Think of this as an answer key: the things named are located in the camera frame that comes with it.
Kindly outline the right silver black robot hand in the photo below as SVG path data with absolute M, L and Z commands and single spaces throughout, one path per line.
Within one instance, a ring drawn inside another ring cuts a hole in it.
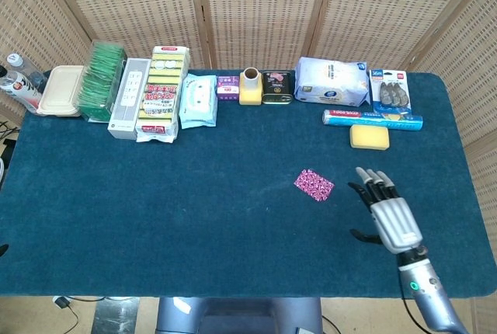
M 356 168 L 362 183 L 349 183 L 366 205 L 377 234 L 366 235 L 352 229 L 361 242 L 383 245 L 394 255 L 416 249 L 422 244 L 422 233 L 406 200 L 398 194 L 393 181 L 382 171 Z

